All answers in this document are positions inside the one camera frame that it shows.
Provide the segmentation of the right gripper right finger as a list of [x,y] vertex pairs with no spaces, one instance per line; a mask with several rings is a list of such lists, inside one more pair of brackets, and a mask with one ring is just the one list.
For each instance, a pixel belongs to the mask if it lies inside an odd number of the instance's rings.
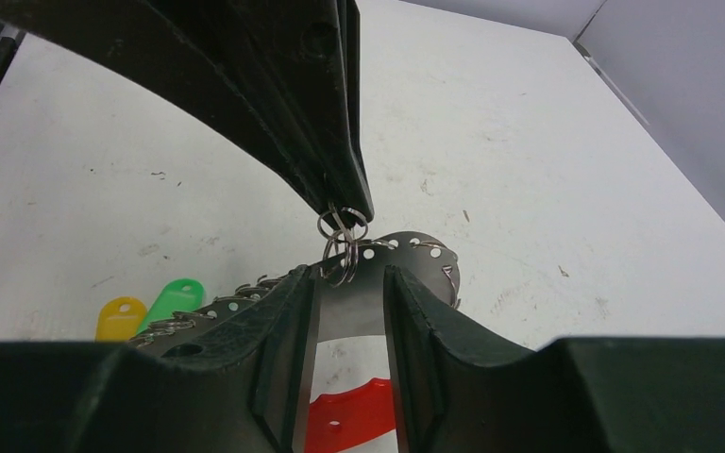
[[725,452],[725,339],[531,350],[395,266],[384,322],[402,452]]

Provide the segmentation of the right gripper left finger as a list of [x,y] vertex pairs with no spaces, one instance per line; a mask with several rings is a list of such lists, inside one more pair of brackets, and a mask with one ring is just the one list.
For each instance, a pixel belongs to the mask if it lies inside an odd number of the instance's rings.
[[0,452],[301,452],[316,279],[161,352],[126,343],[0,342]]

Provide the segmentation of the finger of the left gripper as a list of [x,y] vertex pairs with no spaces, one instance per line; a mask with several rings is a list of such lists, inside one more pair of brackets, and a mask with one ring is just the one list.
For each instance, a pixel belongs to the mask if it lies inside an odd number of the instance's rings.
[[0,1],[0,23],[184,110],[315,212],[369,222],[353,1]]

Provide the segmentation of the yellow key tag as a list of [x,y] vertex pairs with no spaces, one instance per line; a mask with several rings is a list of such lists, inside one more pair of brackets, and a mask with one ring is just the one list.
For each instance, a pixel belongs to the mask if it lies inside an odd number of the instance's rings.
[[135,335],[146,314],[139,299],[117,297],[99,312],[94,338],[97,342],[125,342]]

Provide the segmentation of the green key tag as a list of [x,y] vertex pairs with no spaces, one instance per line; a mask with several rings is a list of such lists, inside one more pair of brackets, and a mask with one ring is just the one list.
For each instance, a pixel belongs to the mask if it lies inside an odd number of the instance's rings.
[[141,333],[155,321],[168,319],[174,311],[193,311],[201,307],[205,295],[203,285],[192,278],[180,278],[168,283],[159,293],[137,333]]

